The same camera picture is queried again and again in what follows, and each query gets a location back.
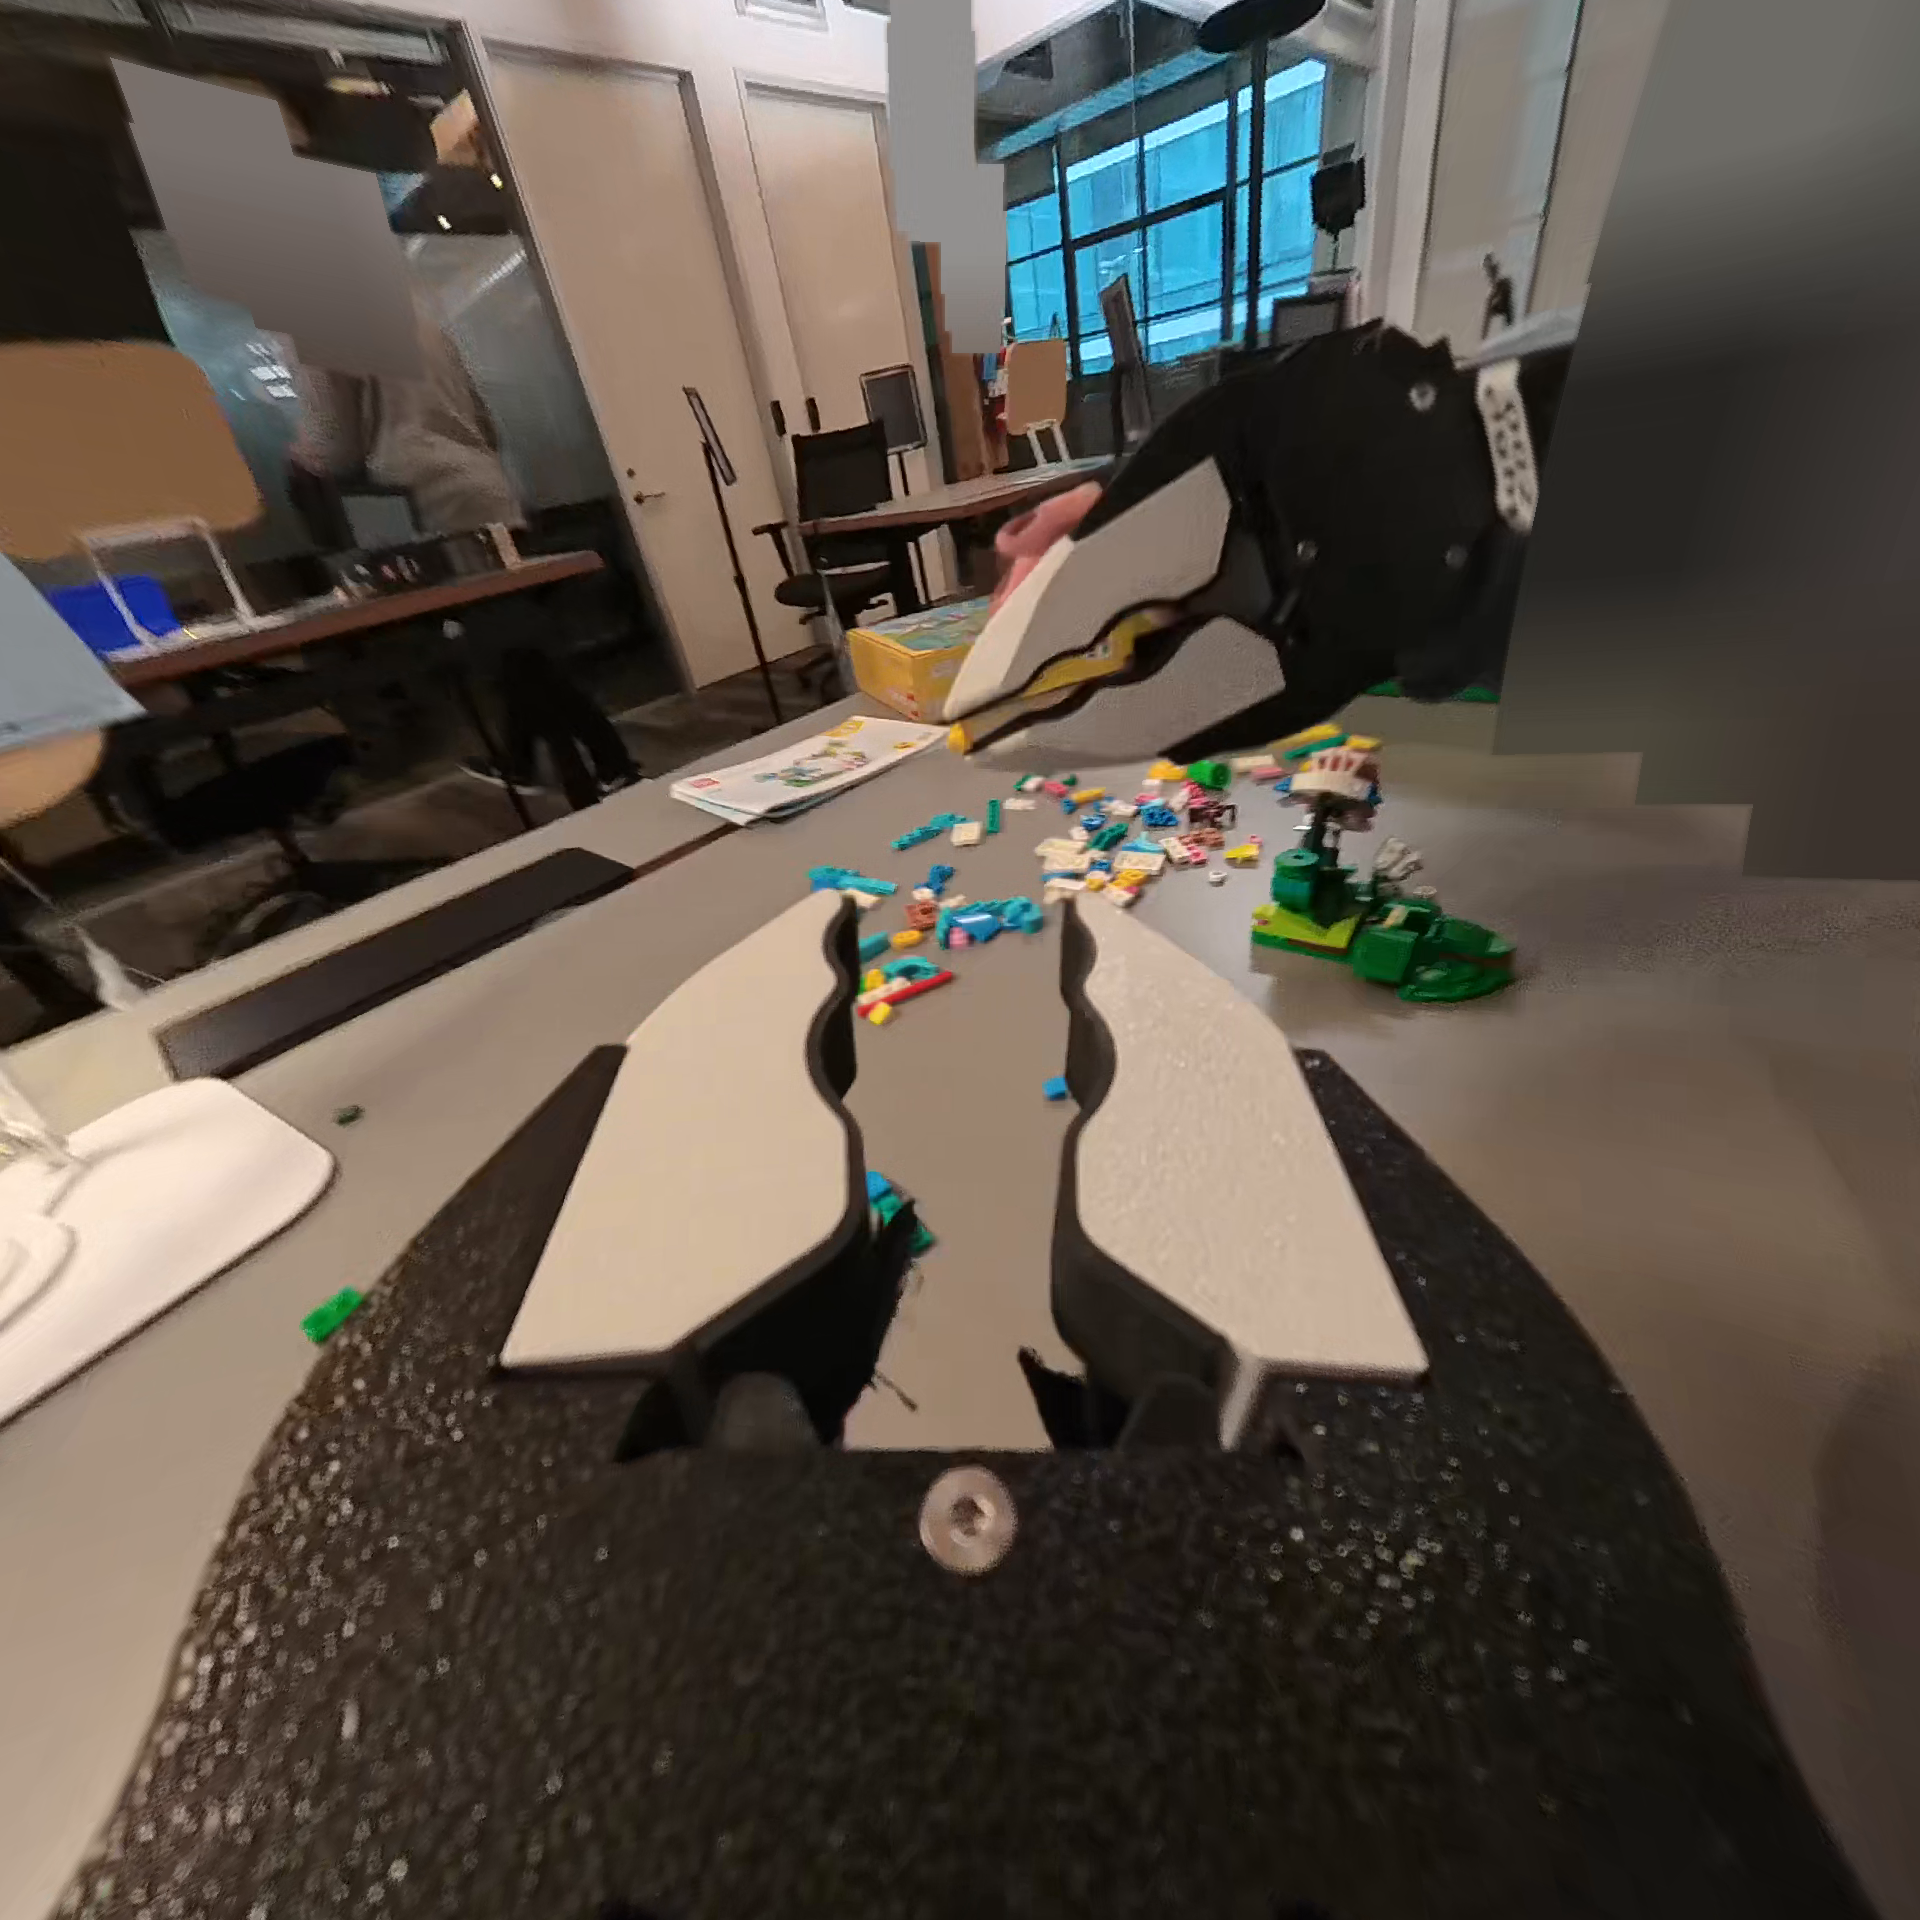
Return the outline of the brown topped desk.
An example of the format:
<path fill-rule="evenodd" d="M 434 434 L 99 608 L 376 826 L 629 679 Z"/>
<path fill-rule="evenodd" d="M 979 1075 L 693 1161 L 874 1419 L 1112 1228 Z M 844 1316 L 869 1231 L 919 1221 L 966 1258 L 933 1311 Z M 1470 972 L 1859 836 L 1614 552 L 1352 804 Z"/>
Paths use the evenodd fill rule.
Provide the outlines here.
<path fill-rule="evenodd" d="M 564 552 L 434 585 L 372 594 L 362 601 L 326 601 L 304 611 L 287 611 L 284 616 L 273 614 L 264 621 L 264 626 L 253 626 L 249 632 L 180 639 L 153 645 L 124 661 L 112 661 L 109 678 L 124 692 L 142 694 L 153 685 L 183 684 L 184 678 L 204 671 L 280 661 L 332 639 L 364 636 L 407 624 L 437 624 L 492 601 L 557 588 L 563 584 L 587 581 L 602 571 L 606 564 L 599 555 Z"/>

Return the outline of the pale blue paper sheet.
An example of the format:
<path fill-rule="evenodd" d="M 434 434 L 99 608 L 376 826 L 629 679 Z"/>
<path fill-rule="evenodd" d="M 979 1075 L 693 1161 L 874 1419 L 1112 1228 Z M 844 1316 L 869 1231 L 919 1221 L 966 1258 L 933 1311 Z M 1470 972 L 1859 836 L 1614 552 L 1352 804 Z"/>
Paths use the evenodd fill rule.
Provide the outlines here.
<path fill-rule="evenodd" d="M 3 752 L 146 716 L 37 585 L 3 556 Z"/>

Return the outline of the lego instruction booklet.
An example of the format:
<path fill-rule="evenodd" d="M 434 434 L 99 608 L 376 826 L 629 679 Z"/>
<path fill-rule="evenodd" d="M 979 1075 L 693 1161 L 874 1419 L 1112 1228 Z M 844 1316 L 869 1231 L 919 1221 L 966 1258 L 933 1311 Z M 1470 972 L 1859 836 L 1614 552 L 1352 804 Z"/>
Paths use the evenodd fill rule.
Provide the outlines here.
<path fill-rule="evenodd" d="M 667 798 L 734 828 L 780 824 L 932 746 L 946 746 L 946 728 L 897 716 L 847 716 L 747 764 L 680 776 Z"/>

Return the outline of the person's right hand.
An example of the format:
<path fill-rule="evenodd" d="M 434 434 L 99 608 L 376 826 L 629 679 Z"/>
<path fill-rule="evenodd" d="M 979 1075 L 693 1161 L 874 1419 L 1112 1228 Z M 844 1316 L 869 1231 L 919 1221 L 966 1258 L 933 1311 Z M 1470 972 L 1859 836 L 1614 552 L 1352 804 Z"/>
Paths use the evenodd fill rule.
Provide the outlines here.
<path fill-rule="evenodd" d="M 994 606 L 999 606 L 1052 552 L 1069 539 L 1102 496 L 1102 481 L 1046 494 L 1034 509 L 1012 516 L 994 538 Z"/>

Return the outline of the dark desk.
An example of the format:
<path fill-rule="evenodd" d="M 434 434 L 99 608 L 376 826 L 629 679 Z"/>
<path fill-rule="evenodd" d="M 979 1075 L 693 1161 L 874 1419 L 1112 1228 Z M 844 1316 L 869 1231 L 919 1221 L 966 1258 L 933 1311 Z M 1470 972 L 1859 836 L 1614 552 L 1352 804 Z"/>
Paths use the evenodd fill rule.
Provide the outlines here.
<path fill-rule="evenodd" d="M 946 532 L 966 522 L 1004 522 L 1039 504 L 1073 492 L 1082 482 L 1109 478 L 1116 462 L 1112 456 L 1086 456 L 1064 462 L 1046 462 L 992 478 L 972 478 L 966 482 L 939 485 L 924 494 L 906 494 L 857 515 L 803 516 L 800 539 L 812 552 L 822 539 L 869 539 L 886 556 L 887 594 L 900 614 L 922 611 L 924 592 L 917 588 L 907 546 L 927 532 Z"/>

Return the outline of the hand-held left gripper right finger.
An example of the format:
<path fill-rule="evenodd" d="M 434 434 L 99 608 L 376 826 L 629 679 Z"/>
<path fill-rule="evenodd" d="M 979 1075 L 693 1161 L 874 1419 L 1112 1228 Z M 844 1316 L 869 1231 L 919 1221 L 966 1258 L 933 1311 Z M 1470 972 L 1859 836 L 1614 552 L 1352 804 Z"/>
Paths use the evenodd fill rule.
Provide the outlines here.
<path fill-rule="evenodd" d="M 1140 1425 L 1250 1444 L 1270 1386 L 1420 1389 L 1427 1355 L 1286 1034 L 1133 909 L 1060 921 L 1064 1089 L 1047 1306 Z"/>

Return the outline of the black office chair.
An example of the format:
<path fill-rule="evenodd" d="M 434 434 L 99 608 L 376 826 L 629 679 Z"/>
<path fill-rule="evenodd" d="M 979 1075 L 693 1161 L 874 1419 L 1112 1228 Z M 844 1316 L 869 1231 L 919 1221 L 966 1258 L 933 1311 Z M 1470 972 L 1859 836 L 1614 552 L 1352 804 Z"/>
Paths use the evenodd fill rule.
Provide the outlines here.
<path fill-rule="evenodd" d="M 854 516 L 894 504 L 886 428 L 863 424 L 792 441 L 800 519 Z M 922 608 L 914 564 L 903 538 L 807 535 L 792 522 L 759 522 L 780 559 L 780 606 L 806 614 L 830 611 L 840 628 L 890 601 L 894 614 Z"/>

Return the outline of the green lego plant build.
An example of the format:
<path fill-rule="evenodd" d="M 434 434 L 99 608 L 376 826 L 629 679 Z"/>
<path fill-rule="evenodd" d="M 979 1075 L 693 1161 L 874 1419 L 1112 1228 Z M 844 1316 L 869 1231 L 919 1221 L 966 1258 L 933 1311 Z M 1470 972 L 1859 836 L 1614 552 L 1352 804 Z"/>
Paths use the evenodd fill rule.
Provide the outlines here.
<path fill-rule="evenodd" d="M 1420 848 L 1384 836 L 1369 862 L 1344 859 L 1342 844 L 1373 832 L 1379 814 L 1373 736 L 1323 725 L 1286 739 L 1276 789 L 1300 826 L 1250 912 L 1250 946 L 1340 964 L 1402 1002 L 1473 1002 L 1513 985 L 1513 944 L 1446 912 Z"/>

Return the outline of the pile of loose lego bricks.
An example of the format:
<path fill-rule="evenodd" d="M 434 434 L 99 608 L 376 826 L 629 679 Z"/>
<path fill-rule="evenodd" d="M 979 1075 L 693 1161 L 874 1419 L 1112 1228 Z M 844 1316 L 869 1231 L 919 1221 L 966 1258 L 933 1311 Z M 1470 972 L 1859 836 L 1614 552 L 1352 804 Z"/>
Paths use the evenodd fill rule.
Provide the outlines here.
<path fill-rule="evenodd" d="M 949 985 L 953 951 L 1043 934 L 1046 909 L 1054 902 L 1090 894 L 1132 909 L 1166 872 L 1197 872 L 1212 885 L 1223 885 L 1234 872 L 1250 872 L 1262 858 L 1262 836 L 1230 835 L 1236 824 L 1230 774 L 1256 776 L 1286 801 L 1292 779 L 1309 774 L 1312 759 L 1340 755 L 1349 744 L 1344 728 L 1323 724 L 1282 739 L 1266 756 L 1236 756 L 1212 774 L 1199 764 L 1187 768 L 1156 764 L 1154 776 L 1174 779 L 1174 791 L 1146 791 L 1137 804 L 1120 804 L 1090 786 L 1069 791 L 1054 779 L 1027 776 L 1009 801 L 992 801 L 983 819 L 956 814 L 932 819 L 919 841 L 946 828 L 953 846 L 972 846 L 989 826 L 999 826 L 1004 812 L 1027 809 L 1039 795 L 1090 804 L 1064 835 L 1037 846 L 1039 896 L 966 899 L 949 888 L 952 865 L 932 865 L 924 884 L 903 896 L 900 925 L 857 939 L 857 1019 L 886 1026 L 894 1019 L 894 1005 Z"/>

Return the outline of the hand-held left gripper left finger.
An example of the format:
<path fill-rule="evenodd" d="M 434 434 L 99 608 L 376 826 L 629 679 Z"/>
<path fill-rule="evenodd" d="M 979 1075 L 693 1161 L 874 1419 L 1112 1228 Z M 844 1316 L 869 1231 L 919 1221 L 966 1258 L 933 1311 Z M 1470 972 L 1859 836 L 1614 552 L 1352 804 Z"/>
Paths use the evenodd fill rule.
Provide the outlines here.
<path fill-rule="evenodd" d="M 814 892 L 654 1005 L 526 1284 L 506 1374 L 710 1358 L 852 1271 L 869 1228 L 854 992 L 857 905 Z"/>

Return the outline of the large wooden panel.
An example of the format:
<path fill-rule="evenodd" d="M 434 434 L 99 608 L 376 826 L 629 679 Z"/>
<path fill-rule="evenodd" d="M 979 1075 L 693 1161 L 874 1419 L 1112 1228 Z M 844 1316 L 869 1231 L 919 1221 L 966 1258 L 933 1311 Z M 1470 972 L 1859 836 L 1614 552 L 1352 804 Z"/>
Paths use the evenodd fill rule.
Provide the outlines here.
<path fill-rule="evenodd" d="M 80 795 L 102 766 L 106 728 L 27 731 L 3 724 L 3 816 L 12 832 Z"/>

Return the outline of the black music stand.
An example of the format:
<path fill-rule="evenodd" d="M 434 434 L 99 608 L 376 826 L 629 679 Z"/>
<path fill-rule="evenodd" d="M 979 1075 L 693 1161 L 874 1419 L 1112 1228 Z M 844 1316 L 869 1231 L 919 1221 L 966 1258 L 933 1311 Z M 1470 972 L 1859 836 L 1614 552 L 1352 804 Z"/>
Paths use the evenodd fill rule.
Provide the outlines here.
<path fill-rule="evenodd" d="M 729 511 L 729 492 L 736 485 L 736 472 L 734 472 L 734 462 L 732 462 L 720 434 L 717 434 L 717 426 L 710 419 L 704 398 L 693 386 L 686 386 L 682 398 L 686 398 L 689 411 L 692 411 L 692 416 L 700 428 L 700 451 L 703 451 L 703 462 L 704 462 L 707 494 L 710 494 L 717 522 L 720 522 L 720 532 L 722 532 L 722 549 L 724 549 L 724 556 L 729 556 L 729 578 L 732 578 L 732 585 L 734 585 L 734 598 L 739 602 L 747 645 L 754 652 L 757 684 L 762 689 L 772 719 L 786 724 L 780 692 L 777 692 L 774 674 L 772 674 L 772 661 L 762 649 L 762 636 L 759 636 L 759 626 L 757 626 L 754 594 L 746 584 L 746 566 L 739 559 L 739 549 L 736 549 L 734 525 L 732 525 L 732 511 Z"/>

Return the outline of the yellow lego box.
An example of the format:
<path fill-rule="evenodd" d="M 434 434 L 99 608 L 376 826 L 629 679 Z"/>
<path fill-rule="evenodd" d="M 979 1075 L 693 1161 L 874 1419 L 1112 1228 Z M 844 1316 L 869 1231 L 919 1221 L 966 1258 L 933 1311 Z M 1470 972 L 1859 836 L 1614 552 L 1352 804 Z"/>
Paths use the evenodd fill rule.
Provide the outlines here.
<path fill-rule="evenodd" d="M 857 692 L 903 724 L 946 724 L 952 684 L 986 626 L 989 598 L 943 601 L 844 634 Z"/>

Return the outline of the white door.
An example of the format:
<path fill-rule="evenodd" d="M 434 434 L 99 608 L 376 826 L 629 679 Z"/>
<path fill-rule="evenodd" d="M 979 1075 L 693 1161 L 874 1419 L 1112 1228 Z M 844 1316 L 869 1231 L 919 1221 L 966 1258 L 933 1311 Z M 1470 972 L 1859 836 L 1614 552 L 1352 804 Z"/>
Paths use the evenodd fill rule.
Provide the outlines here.
<path fill-rule="evenodd" d="M 894 228 L 883 104 L 743 74 L 739 106 L 777 282 L 780 346 L 772 354 L 786 432 L 863 424 L 859 378 L 906 366 L 924 445 L 890 459 L 887 474 L 910 496 L 937 492 L 946 432 L 933 411 L 917 268 Z"/>
<path fill-rule="evenodd" d="M 780 515 L 732 248 L 682 78 L 484 42 L 489 101 L 514 191 L 610 462 L 686 685 L 754 669 L 707 494 L 693 386 L 734 462 L 729 515 L 766 639 Z"/>

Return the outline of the clear acrylic stand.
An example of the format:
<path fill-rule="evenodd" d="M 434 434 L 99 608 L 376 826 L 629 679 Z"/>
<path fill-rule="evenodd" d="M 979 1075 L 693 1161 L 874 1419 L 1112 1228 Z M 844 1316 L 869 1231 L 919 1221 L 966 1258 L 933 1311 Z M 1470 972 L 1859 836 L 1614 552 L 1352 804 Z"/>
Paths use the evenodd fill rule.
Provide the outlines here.
<path fill-rule="evenodd" d="M 76 532 L 73 546 L 106 606 L 97 652 L 109 662 L 260 628 L 226 538 L 200 515 L 99 522 Z"/>

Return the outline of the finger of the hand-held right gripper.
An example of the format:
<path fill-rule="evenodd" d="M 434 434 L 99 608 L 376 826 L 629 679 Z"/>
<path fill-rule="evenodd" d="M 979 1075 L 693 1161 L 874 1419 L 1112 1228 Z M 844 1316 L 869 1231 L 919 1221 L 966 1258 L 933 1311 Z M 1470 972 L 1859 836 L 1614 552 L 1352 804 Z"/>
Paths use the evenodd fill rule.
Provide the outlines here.
<path fill-rule="evenodd" d="M 1276 642 L 1230 616 L 1146 634 L 1109 678 L 1009 701 L 973 716 L 973 764 L 1160 756 L 1282 694 Z"/>
<path fill-rule="evenodd" d="M 1109 522 L 1080 522 L 992 602 L 943 719 L 1027 719 L 1116 678 L 1133 652 L 1120 632 L 1207 588 L 1230 519 L 1217 459 L 1199 459 Z"/>

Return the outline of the blue plastic bin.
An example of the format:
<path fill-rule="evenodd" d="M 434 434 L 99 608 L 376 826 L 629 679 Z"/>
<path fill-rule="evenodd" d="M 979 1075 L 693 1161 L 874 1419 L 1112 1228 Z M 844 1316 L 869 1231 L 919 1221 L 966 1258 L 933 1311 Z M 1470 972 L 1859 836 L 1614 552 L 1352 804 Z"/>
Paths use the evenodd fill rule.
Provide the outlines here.
<path fill-rule="evenodd" d="M 42 588 L 42 598 L 82 636 L 94 656 L 132 661 L 183 636 L 183 624 L 166 588 L 150 574 L 117 574 L 112 584 L 70 584 Z"/>

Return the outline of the small wooden panel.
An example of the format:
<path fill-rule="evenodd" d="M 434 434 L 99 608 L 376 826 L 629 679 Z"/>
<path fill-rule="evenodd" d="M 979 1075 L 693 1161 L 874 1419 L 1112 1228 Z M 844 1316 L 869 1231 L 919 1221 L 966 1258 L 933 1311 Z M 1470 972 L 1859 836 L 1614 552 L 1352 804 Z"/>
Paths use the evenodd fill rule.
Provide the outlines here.
<path fill-rule="evenodd" d="M 84 535 L 264 506 L 203 368 L 156 344 L 3 346 L 3 555 L 62 559 Z"/>

